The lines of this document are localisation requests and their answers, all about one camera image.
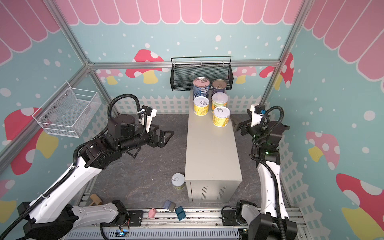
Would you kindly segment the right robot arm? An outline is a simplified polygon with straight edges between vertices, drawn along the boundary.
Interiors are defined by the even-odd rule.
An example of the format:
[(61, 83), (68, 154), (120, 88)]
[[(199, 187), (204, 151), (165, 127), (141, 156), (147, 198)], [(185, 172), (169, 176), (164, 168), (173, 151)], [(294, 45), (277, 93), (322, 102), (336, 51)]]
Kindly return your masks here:
[(279, 143), (290, 126), (282, 123), (285, 112), (280, 106), (266, 109), (253, 104), (247, 111), (250, 119), (232, 119), (235, 132), (252, 136), (250, 158), (256, 163), (261, 183), (262, 204), (258, 207), (241, 200), (235, 207), (221, 209), (224, 226), (242, 226), (240, 237), (249, 240), (294, 240), (297, 223), (287, 213), (280, 181), (281, 155)]

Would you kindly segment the blue can pink lid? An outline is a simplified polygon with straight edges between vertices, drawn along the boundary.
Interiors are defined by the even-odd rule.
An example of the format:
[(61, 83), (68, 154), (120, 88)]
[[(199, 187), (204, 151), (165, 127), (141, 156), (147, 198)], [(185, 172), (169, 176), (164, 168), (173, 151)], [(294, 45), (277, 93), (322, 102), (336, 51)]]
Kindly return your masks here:
[(210, 80), (205, 77), (197, 77), (193, 80), (193, 96), (197, 97), (209, 97)]

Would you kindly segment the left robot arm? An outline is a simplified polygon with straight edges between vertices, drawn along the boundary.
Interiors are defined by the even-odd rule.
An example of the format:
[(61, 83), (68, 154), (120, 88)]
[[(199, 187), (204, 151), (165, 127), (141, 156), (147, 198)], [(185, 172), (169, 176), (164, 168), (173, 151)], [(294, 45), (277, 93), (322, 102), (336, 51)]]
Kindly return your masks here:
[(73, 162), (51, 187), (32, 202), (18, 206), (19, 217), (1, 234), (1, 239), (21, 222), (24, 239), (58, 240), (76, 228), (90, 225), (129, 223), (130, 214), (120, 201), (90, 207), (72, 206), (70, 200), (95, 176), (105, 170), (123, 154), (135, 158), (142, 146), (163, 148), (174, 131), (162, 131), (152, 125), (157, 110), (137, 104), (137, 116), (121, 114), (112, 116), (112, 108), (118, 101), (134, 98), (123, 94), (114, 98), (108, 106), (107, 126), (91, 140), (77, 146)]

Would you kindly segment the yellow can white lid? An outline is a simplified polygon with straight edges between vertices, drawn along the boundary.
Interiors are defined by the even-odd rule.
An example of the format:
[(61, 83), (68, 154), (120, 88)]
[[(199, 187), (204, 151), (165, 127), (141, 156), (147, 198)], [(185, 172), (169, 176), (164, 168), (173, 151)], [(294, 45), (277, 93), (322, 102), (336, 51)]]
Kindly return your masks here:
[(212, 96), (212, 112), (217, 107), (226, 107), (229, 101), (229, 96), (226, 93), (218, 92)]
[(193, 101), (194, 113), (197, 116), (205, 116), (209, 111), (209, 99), (203, 96), (195, 97)]
[(181, 190), (185, 187), (185, 176), (181, 173), (176, 173), (172, 176), (172, 185), (175, 189)]
[(213, 112), (213, 124), (216, 127), (225, 127), (230, 120), (231, 112), (226, 107), (217, 107)]

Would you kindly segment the dark blue tall can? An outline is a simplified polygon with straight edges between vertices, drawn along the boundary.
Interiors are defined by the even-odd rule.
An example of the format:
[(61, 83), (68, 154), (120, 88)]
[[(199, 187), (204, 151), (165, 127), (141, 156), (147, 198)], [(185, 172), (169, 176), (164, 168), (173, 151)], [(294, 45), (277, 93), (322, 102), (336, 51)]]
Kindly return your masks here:
[(222, 79), (214, 80), (211, 86), (212, 96), (215, 93), (226, 93), (227, 86), (227, 82)]

